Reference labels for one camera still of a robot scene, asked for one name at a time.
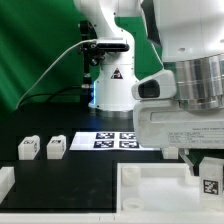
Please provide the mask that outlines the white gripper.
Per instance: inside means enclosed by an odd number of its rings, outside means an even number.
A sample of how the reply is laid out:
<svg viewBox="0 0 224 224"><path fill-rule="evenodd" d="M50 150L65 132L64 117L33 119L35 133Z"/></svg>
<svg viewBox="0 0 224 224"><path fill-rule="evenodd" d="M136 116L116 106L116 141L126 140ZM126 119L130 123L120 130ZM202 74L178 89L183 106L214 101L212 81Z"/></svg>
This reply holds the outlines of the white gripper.
<svg viewBox="0 0 224 224"><path fill-rule="evenodd" d="M133 109L137 141L145 148L179 149L179 156L194 174L188 158L193 149L224 149L224 108L187 111L174 100L147 100Z"/></svg>

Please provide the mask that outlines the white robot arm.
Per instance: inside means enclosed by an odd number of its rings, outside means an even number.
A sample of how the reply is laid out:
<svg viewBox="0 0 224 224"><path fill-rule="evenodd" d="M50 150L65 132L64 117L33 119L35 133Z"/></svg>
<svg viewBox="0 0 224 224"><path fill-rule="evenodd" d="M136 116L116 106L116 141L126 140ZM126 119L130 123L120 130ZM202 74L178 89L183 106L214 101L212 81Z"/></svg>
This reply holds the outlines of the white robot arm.
<svg viewBox="0 0 224 224"><path fill-rule="evenodd" d="M97 35L95 113L131 115L143 147L224 149L224 0L73 1ZM142 80L134 38L115 22L126 16L162 48L160 70Z"/></svg>

